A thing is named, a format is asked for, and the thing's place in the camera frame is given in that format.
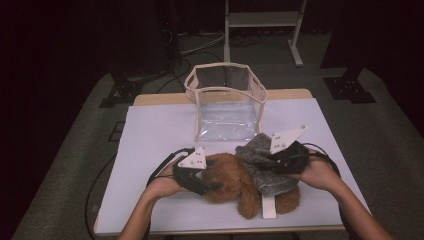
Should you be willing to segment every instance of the white tag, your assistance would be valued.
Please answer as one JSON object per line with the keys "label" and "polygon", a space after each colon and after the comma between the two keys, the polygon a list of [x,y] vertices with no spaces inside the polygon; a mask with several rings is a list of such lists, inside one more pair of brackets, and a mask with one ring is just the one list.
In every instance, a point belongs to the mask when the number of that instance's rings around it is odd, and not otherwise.
{"label": "white tag", "polygon": [[203,148],[198,148],[178,163],[182,168],[206,169],[206,157]]}
{"label": "white tag", "polygon": [[262,195],[262,216],[264,219],[277,218],[274,196],[264,197]]}
{"label": "white tag", "polygon": [[303,125],[301,128],[281,131],[272,135],[271,147],[269,152],[275,154],[290,147],[296,139],[298,139],[308,129]]}

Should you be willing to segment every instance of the person's right hand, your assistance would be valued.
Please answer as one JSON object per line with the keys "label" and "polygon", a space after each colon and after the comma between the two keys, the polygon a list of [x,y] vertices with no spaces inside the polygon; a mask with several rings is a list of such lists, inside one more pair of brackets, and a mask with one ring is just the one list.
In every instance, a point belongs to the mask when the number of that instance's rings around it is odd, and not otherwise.
{"label": "person's right hand", "polygon": [[288,174],[287,176],[298,179],[313,188],[329,192],[344,185],[327,161],[319,157],[310,157],[308,166],[301,174]]}
{"label": "person's right hand", "polygon": [[181,187],[172,177],[172,166],[176,160],[169,163],[158,175],[164,177],[155,178],[144,190],[145,194],[150,194],[155,198],[163,198],[174,195],[177,192],[185,192],[187,189]]}

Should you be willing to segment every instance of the clear plastic bag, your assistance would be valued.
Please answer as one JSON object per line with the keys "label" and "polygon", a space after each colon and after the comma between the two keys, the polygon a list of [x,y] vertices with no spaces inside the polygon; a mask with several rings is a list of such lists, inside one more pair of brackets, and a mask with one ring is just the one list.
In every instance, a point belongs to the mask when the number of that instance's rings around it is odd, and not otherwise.
{"label": "clear plastic bag", "polygon": [[197,106],[195,141],[249,141],[262,131],[266,89],[247,65],[195,66],[185,87]]}

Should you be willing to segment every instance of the gray carpet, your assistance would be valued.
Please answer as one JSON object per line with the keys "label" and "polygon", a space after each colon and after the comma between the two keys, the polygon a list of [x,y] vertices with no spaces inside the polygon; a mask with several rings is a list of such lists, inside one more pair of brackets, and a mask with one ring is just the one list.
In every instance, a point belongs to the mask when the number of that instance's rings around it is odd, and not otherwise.
{"label": "gray carpet", "polygon": [[[344,69],[320,69],[329,35],[301,34],[298,49],[304,66],[295,67],[287,37],[262,37],[258,44],[232,48],[231,60],[248,64],[267,89],[307,88],[317,98],[331,131],[375,218],[396,239],[424,236],[424,142],[388,93],[384,83],[364,70],[359,80],[375,98],[372,104],[335,101],[324,77],[340,76]],[[183,50],[191,49],[204,37],[181,37]],[[203,52],[223,59],[222,46]],[[218,61],[209,53],[184,59],[196,64]],[[183,75],[186,61],[175,70]],[[155,93],[172,74],[145,84],[143,93]],[[13,239],[90,239],[85,225],[87,195],[88,225],[92,228],[118,149],[120,122],[125,121],[129,104],[99,108],[112,89],[110,75],[99,79],[70,130],[36,197]],[[162,92],[181,92],[172,82]],[[348,239],[344,231],[310,231],[302,240]],[[96,237],[114,239],[114,237]],[[176,239],[229,239],[226,235],[178,236]],[[234,239],[290,239],[287,233],[239,234]]]}

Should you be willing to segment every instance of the stuffed animal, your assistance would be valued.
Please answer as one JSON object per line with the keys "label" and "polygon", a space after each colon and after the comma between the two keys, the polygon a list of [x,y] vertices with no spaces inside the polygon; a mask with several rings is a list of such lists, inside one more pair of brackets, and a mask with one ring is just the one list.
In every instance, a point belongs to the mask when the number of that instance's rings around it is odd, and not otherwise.
{"label": "stuffed animal", "polygon": [[[209,190],[203,197],[211,203],[222,203],[239,198],[237,210],[246,219],[258,214],[261,205],[261,192],[252,174],[241,158],[229,153],[218,153],[206,157],[213,162],[202,171],[202,178],[210,184],[222,186]],[[300,191],[297,184],[288,192],[275,196],[276,212],[285,214],[299,205]]]}

